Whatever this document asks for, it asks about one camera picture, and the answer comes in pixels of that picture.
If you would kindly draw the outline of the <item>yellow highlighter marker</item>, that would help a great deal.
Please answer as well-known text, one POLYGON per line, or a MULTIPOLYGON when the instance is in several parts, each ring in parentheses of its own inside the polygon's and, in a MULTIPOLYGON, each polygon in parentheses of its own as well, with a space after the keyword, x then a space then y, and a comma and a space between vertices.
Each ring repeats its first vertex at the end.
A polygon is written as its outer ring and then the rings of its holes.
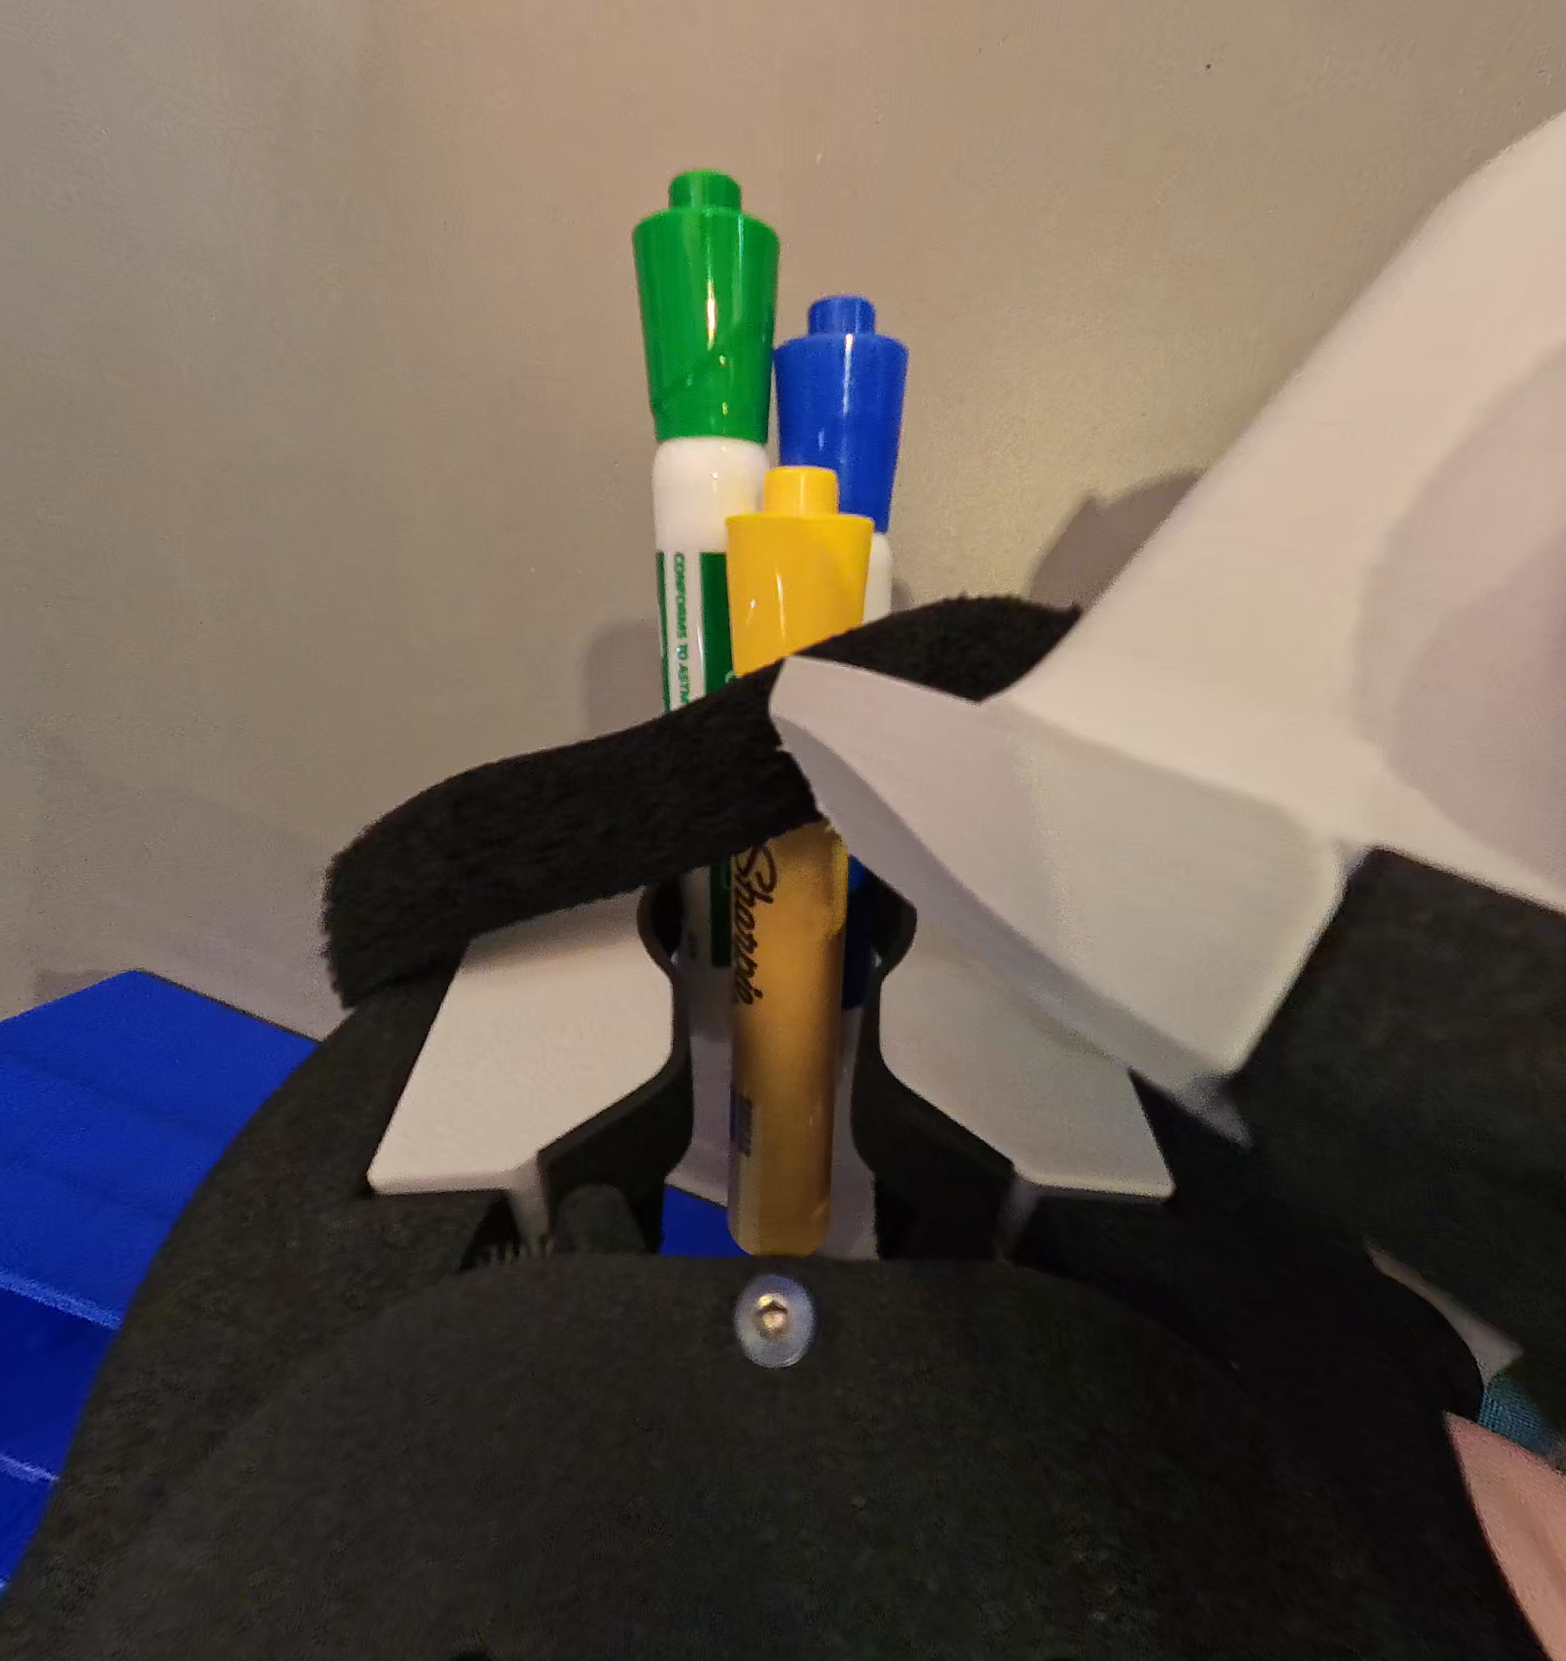
MULTIPOLYGON (((873 522, 840 510, 836 473, 771 467, 759 508, 728 520, 738 680, 863 618, 873 522)), ((751 1256, 812 1256, 832 1215, 849 856, 806 825, 730 860, 728 1222, 751 1256)))

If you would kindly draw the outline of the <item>person's left forearm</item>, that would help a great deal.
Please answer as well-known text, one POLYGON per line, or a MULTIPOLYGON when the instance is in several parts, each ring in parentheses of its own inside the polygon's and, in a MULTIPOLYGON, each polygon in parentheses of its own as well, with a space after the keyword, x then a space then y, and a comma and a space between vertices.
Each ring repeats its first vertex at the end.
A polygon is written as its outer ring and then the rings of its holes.
POLYGON ((1478 1422, 1444 1424, 1499 1573, 1544 1655, 1566 1659, 1566 1475, 1478 1422))

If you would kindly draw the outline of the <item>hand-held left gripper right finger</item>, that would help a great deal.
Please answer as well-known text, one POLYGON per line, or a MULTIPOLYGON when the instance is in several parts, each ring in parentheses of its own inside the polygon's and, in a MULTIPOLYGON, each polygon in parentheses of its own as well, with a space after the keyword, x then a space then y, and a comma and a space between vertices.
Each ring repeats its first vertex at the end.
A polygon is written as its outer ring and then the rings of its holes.
POLYGON ((998 1256, 1039 1203, 1162 1205, 1129 1072, 912 907, 873 907, 855 1038, 855 1154, 875 1256, 998 1256))

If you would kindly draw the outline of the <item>large blue plastic bin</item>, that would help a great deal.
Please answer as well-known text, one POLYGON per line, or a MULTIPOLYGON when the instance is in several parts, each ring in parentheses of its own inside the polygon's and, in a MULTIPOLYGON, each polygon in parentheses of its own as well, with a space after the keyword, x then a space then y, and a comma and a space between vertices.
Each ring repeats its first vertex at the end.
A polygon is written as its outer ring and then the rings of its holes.
POLYGON ((313 1042, 147 972, 0 1023, 0 1657, 313 1351, 515 1250, 491 1193, 364 1171, 444 982, 313 1042))

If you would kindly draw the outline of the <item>blue dry erase marker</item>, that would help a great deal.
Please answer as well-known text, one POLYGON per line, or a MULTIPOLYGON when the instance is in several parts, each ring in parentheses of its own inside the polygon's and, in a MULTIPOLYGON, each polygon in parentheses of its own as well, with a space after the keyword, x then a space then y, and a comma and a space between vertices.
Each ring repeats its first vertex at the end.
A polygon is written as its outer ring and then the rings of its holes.
POLYGON ((836 473, 840 512, 873 524, 863 622, 892 608, 888 542, 908 348, 881 332, 863 295, 824 295, 806 330, 773 350, 777 457, 836 473))

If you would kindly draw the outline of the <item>green dry erase marker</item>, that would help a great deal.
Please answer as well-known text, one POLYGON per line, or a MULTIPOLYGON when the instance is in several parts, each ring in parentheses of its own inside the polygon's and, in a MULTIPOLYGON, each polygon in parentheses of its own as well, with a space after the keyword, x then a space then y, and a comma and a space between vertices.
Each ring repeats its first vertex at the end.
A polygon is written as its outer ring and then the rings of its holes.
POLYGON ((665 712, 734 675, 728 520, 759 506, 769 467, 779 238, 736 178, 689 170, 632 230, 648 407, 665 712))

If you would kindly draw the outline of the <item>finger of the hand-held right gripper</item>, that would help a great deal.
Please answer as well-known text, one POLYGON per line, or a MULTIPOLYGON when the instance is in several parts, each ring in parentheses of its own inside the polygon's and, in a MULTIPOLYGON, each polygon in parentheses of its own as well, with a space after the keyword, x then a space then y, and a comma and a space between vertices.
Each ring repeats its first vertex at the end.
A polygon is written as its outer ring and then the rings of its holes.
POLYGON ((1063 653, 986 700, 800 653, 769 716, 861 862, 1151 1081, 1245 1068, 1346 882, 1331 837, 1182 755, 1209 710, 1063 653))
POLYGON ((1566 911, 1566 113, 1437 207, 1027 718, 1566 911))

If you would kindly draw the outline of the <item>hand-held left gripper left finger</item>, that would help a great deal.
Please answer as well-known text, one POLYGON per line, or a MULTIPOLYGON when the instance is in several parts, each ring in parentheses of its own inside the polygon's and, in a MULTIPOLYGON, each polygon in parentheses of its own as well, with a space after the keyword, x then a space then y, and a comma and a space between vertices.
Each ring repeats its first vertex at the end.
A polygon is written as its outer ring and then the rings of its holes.
POLYGON ((693 1130, 677 939, 677 892, 648 888, 473 941, 372 1156, 372 1191, 489 1195, 509 1240, 538 1250, 571 1193, 610 1187, 659 1236, 693 1130))

